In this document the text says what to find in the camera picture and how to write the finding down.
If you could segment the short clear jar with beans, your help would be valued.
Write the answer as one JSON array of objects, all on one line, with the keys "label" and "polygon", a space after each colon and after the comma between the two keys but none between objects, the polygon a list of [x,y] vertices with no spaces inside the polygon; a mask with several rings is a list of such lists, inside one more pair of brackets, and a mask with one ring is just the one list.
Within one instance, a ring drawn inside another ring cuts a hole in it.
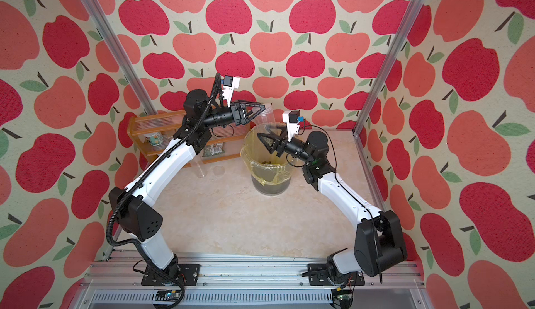
[{"label": "short clear jar with beans", "polygon": [[264,110],[256,116],[254,123],[258,127],[259,133],[272,133],[277,132],[277,122],[274,118],[273,107],[270,103],[265,103]]}]

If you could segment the tall clear jar with beans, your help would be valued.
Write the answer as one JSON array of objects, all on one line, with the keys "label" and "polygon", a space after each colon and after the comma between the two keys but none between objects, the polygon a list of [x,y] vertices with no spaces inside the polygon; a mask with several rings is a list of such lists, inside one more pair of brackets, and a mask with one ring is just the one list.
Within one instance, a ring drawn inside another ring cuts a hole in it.
[{"label": "tall clear jar with beans", "polygon": [[194,169],[194,173],[198,178],[205,178],[207,175],[206,166],[203,163],[201,158],[195,157],[193,160],[191,160],[192,168]]}]

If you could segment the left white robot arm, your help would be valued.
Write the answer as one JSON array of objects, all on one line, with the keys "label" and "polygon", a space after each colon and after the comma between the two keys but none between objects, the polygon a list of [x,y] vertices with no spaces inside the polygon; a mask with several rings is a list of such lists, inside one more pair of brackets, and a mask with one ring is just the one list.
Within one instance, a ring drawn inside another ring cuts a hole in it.
[{"label": "left white robot arm", "polygon": [[184,102],[185,116],[167,148],[145,171],[125,188],[110,191],[112,215],[106,229],[111,246],[133,244],[147,266],[164,285],[182,288],[176,254],[165,242],[163,217],[153,206],[170,181],[208,144],[212,129],[234,124],[247,126],[265,109],[251,101],[217,103],[204,90],[191,91]]}]

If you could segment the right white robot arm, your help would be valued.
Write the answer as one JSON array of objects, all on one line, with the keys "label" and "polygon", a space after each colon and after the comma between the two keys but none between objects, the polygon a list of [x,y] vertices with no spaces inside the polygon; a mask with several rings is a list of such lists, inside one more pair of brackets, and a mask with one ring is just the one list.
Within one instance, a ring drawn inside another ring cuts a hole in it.
[{"label": "right white robot arm", "polygon": [[333,202],[355,228],[353,249],[327,257],[325,273],[332,284],[345,285],[359,272],[381,276],[408,259],[399,217],[368,203],[341,179],[327,158],[330,139],[326,133],[314,131],[305,141],[289,140],[285,133],[258,133],[257,138],[271,154],[302,161],[305,181]]}]

